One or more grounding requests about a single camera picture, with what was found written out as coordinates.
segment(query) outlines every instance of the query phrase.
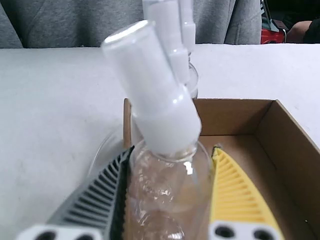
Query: white plastic fitting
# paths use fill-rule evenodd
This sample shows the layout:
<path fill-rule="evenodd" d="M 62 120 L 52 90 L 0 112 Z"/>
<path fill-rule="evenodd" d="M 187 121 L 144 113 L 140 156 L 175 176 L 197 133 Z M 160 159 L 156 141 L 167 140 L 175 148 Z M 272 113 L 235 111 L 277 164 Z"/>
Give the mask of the white plastic fitting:
<path fill-rule="evenodd" d="M 178 0 L 143 0 L 144 18 L 155 23 L 155 30 L 178 80 L 190 80 L 188 50 L 182 42 Z"/>
<path fill-rule="evenodd" d="M 176 153 L 198 140 L 202 126 L 196 107 L 175 79 L 152 23 L 137 22 L 107 37 L 101 47 L 152 152 Z"/>
<path fill-rule="evenodd" d="M 194 22 L 194 1 L 179 0 L 182 42 L 189 54 L 196 45 L 196 24 Z"/>

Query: brown cardboard box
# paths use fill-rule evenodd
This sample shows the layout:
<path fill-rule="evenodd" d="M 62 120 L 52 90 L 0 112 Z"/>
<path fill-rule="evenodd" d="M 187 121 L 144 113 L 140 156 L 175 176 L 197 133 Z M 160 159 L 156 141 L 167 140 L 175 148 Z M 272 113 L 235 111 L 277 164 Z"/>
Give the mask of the brown cardboard box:
<path fill-rule="evenodd" d="M 197 99 L 200 142 L 216 144 L 251 178 L 286 240 L 320 239 L 320 151 L 278 100 Z M 124 101 L 124 144 L 131 145 Z M 197 239 L 206 238 L 204 234 Z"/>

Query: white table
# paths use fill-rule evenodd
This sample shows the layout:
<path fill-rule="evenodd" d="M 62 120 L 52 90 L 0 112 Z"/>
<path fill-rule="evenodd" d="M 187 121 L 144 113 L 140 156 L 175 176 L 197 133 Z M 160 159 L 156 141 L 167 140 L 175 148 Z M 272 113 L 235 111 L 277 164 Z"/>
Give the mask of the white table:
<path fill-rule="evenodd" d="M 320 45 L 198 45 L 200 98 L 279 99 L 320 146 Z M 0 50 L 0 239 L 43 223 L 122 124 L 99 48 Z"/>

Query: gray fabric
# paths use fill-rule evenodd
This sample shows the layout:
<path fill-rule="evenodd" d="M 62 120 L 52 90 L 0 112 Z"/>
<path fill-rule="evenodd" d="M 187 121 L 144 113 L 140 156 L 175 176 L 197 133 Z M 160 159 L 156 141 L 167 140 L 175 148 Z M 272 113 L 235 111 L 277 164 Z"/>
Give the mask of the gray fabric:
<path fill-rule="evenodd" d="M 142 0 L 0 2 L 0 48 L 98 47 L 143 19 Z M 260 43 L 260 0 L 195 0 L 194 20 L 199 44 Z"/>

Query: bottle neck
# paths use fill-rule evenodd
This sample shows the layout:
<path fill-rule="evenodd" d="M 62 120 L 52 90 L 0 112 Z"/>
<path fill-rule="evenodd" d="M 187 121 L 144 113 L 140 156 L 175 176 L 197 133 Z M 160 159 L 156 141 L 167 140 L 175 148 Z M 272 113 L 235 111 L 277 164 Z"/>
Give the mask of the bottle neck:
<path fill-rule="evenodd" d="M 185 149 L 171 153 L 171 154 L 155 154 L 159 160 L 165 161 L 168 163 L 181 163 L 185 161 L 190 161 L 192 157 L 196 154 L 198 150 L 198 142 L 190 144 Z"/>

